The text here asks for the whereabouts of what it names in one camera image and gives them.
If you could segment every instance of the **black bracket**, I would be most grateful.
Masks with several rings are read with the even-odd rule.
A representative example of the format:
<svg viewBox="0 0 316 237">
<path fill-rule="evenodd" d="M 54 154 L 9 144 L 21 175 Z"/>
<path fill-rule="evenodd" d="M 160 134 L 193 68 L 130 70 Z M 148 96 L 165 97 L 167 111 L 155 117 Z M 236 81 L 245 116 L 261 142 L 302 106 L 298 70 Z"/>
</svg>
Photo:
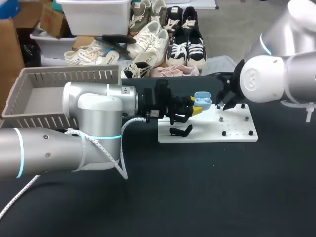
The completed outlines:
<svg viewBox="0 0 316 237">
<path fill-rule="evenodd" d="M 172 135 L 176 135 L 176 136 L 180 136 L 180 137 L 187 137 L 189 134 L 190 134 L 190 132 L 192 131 L 192 129 L 193 129 L 193 126 L 192 126 L 192 124 L 190 124 L 188 127 L 187 127 L 187 129 L 186 130 L 180 130 L 180 129 L 178 129 L 178 128 L 174 128 L 174 127 L 171 127 L 170 129 L 169 129 L 169 132 L 170 132 L 170 134 L 171 134 L 171 136 Z"/>
</svg>

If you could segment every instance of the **plastic storage bin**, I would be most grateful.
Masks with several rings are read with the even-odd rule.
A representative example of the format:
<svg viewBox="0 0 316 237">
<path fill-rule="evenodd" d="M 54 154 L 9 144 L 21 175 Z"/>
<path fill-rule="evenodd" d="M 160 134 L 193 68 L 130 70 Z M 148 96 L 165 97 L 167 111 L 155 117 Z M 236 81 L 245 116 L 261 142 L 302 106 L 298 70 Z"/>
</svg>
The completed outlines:
<svg viewBox="0 0 316 237">
<path fill-rule="evenodd" d="M 55 37 L 41 37 L 39 31 L 33 31 L 30 38 L 35 40 L 38 44 L 42 55 L 45 58 L 59 58 L 64 59 L 64 53 L 72 50 L 75 43 L 75 38 L 55 38 Z"/>
<path fill-rule="evenodd" d="M 130 0 L 56 0 L 75 36 L 127 35 Z"/>
</svg>

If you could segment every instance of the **sneaker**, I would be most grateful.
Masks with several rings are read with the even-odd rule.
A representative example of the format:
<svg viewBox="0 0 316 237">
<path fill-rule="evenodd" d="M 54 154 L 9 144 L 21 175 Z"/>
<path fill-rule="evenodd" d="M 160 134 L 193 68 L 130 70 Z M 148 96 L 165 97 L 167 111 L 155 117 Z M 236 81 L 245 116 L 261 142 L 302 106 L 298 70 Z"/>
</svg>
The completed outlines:
<svg viewBox="0 0 316 237">
<path fill-rule="evenodd" d="M 103 53 L 98 51 L 87 51 L 79 48 L 77 51 L 64 53 L 65 61 L 69 66 L 106 65 Z"/>
<path fill-rule="evenodd" d="M 206 51 L 204 39 L 198 28 L 192 28 L 189 32 L 187 51 L 187 66 L 197 66 L 199 70 L 202 70 L 206 63 Z"/>
<path fill-rule="evenodd" d="M 121 79 L 142 78 L 156 63 L 158 57 L 155 52 L 145 52 L 138 55 L 121 74 Z"/>
<path fill-rule="evenodd" d="M 159 22 L 152 21 L 151 23 L 148 23 L 137 35 L 133 37 L 136 40 L 136 43 L 127 45 L 127 50 L 129 51 L 128 55 L 134 59 L 139 54 L 145 52 L 152 42 L 152 34 L 157 35 L 160 29 Z"/>
<path fill-rule="evenodd" d="M 178 27 L 170 40 L 169 50 L 166 56 L 168 66 L 185 65 L 187 60 L 187 37 L 185 30 Z"/>
<path fill-rule="evenodd" d="M 154 51 L 157 54 L 158 61 L 154 67 L 160 66 L 164 59 L 168 49 L 169 35 L 166 30 L 161 30 L 158 35 L 152 34 L 152 42 L 148 46 L 146 52 Z"/>
<path fill-rule="evenodd" d="M 129 21 L 129 33 L 134 36 L 144 26 L 148 24 L 150 9 L 152 3 L 150 0 L 141 0 L 132 4 L 132 19 Z"/>
<path fill-rule="evenodd" d="M 183 25 L 184 29 L 188 31 L 191 30 L 193 27 L 198 28 L 198 13 L 194 9 L 194 7 L 189 6 L 183 13 Z"/>
<path fill-rule="evenodd" d="M 151 78 L 170 78 L 170 77 L 196 77 L 199 70 L 196 66 L 186 67 L 183 65 L 171 66 L 167 68 L 154 68 L 150 72 Z"/>
<path fill-rule="evenodd" d="M 178 6 L 169 7 L 167 9 L 166 26 L 164 29 L 168 31 L 170 37 L 175 29 L 182 25 L 182 12 L 182 8 Z"/>
<path fill-rule="evenodd" d="M 165 0 L 156 0 L 150 12 L 149 22 L 158 21 L 160 25 L 163 27 L 166 25 L 166 17 L 167 8 Z"/>
</svg>

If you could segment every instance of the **black table surface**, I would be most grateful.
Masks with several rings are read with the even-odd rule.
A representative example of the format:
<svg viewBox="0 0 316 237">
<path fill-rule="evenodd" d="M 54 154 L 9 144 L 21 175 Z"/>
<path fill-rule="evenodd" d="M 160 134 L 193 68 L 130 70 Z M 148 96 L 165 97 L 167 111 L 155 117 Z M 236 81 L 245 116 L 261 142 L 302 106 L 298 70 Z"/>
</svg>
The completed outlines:
<svg viewBox="0 0 316 237">
<path fill-rule="evenodd" d="M 141 92 L 155 80 L 123 84 Z M 169 84 L 213 99 L 221 88 L 214 77 Z M 160 144 L 157 122 L 133 123 L 123 136 L 127 181 L 115 169 L 43 175 L 0 220 L 0 236 L 316 236 L 316 118 L 245 103 L 257 142 Z M 0 209 L 30 178 L 0 182 Z"/>
</svg>

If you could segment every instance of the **shoelace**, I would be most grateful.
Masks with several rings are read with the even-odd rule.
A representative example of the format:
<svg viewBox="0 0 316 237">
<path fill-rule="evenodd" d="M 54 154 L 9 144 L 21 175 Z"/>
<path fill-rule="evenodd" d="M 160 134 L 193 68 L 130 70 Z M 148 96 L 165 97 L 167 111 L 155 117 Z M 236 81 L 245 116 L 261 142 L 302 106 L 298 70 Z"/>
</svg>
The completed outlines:
<svg viewBox="0 0 316 237">
<path fill-rule="evenodd" d="M 188 42 L 188 49 L 189 49 L 190 55 L 191 54 L 204 54 L 203 48 L 205 47 L 205 45 L 203 44 L 203 40 L 201 38 L 199 38 L 199 40 L 201 41 L 201 43 L 198 43 L 198 44 Z"/>
<path fill-rule="evenodd" d="M 183 28 L 189 29 L 189 26 L 195 26 L 195 20 L 186 20 L 186 22 L 182 25 Z"/>
<path fill-rule="evenodd" d="M 131 71 L 133 73 L 132 78 L 140 78 L 142 76 L 142 73 L 144 71 L 147 71 L 150 68 L 150 66 L 147 66 L 145 68 L 138 68 L 136 63 L 134 61 L 128 66 L 127 70 Z"/>
<path fill-rule="evenodd" d="M 161 73 L 173 73 L 175 71 L 175 67 L 176 66 L 171 66 L 171 67 L 167 67 L 167 68 L 157 68 L 157 70 Z"/>
<path fill-rule="evenodd" d="M 129 21 L 129 27 L 133 28 L 135 26 L 136 21 L 141 21 L 144 18 L 144 15 L 140 16 L 132 16 L 132 19 Z"/>
<path fill-rule="evenodd" d="M 158 49 L 160 48 L 162 39 L 159 38 L 158 36 L 154 35 L 154 34 L 152 34 L 151 37 L 152 37 L 152 38 L 151 38 L 152 42 L 151 42 L 151 44 L 148 46 L 148 48 L 146 49 L 146 52 L 149 52 L 149 51 L 155 51 L 155 52 L 157 52 Z"/>
<path fill-rule="evenodd" d="M 146 50 L 151 44 L 153 35 L 154 34 L 151 33 L 149 29 L 146 29 L 137 40 L 137 44 L 141 46 L 144 50 Z"/>
<path fill-rule="evenodd" d="M 182 44 L 176 44 L 174 43 L 172 45 L 171 55 L 174 55 L 174 58 L 177 59 L 180 53 L 184 53 L 185 58 L 187 58 L 187 43 L 184 42 Z"/>
<path fill-rule="evenodd" d="M 174 25 L 178 25 L 178 23 L 179 23 L 179 20 L 171 20 L 171 19 L 169 18 L 167 25 L 164 26 L 163 28 L 164 28 L 165 30 L 174 31 L 174 29 L 173 29 L 172 27 L 173 27 Z"/>
<path fill-rule="evenodd" d="M 99 51 L 79 51 L 78 54 L 80 55 L 81 58 L 83 58 L 85 61 L 91 60 L 91 61 L 95 61 L 97 59 L 98 56 L 103 56 L 103 54 Z"/>
<path fill-rule="evenodd" d="M 160 16 L 151 16 L 151 21 L 160 22 Z"/>
</svg>

